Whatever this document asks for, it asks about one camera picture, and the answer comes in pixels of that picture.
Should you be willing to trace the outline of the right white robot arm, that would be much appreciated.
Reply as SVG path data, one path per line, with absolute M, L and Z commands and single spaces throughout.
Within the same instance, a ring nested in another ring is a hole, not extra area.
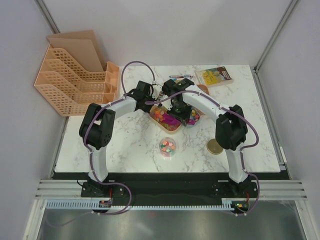
M 244 180 L 248 177 L 243 170 L 240 153 L 248 133 L 242 108 L 239 105 L 229 107 L 218 103 L 187 78 L 179 82 L 167 80 L 162 86 L 162 91 L 170 98 L 171 109 L 168 114 L 184 126 L 189 121 L 192 108 L 204 113 L 215 123 L 215 139 L 225 150 L 228 174 L 232 180 L 229 191 L 235 197 L 242 196 L 247 191 Z

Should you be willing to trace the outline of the magenta plastic scoop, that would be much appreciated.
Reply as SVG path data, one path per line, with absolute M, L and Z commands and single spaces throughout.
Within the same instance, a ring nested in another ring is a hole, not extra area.
M 164 113 L 162 115 L 162 120 L 161 122 L 165 123 L 165 124 L 168 124 L 170 126 L 174 126 L 178 123 L 180 123 L 180 121 L 178 121 L 176 118 L 174 118 L 173 116 L 170 116 L 169 114 L 167 113 Z

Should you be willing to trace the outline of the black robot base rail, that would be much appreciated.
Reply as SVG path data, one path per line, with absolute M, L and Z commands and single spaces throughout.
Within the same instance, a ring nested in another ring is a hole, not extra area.
M 257 173 L 234 183 L 227 173 L 110 173 L 106 186 L 87 173 L 55 173 L 54 180 L 76 180 L 83 198 L 112 198 L 119 205 L 216 205 L 222 199 L 253 200 L 264 182 L 287 181 L 285 170 Z

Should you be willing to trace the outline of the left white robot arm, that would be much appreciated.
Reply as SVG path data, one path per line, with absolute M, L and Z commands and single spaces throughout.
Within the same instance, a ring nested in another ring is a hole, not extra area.
M 153 93 L 152 84 L 139 81 L 136 88 L 118 100 L 102 105 L 91 103 L 88 106 L 79 128 L 79 136 L 89 154 L 88 176 L 95 181 L 92 191 L 99 197 L 106 196 L 110 191 L 109 183 L 104 181 L 109 175 L 106 148 L 113 135 L 115 120 L 137 110 L 149 113 L 152 106 L 146 102 L 155 101 Z

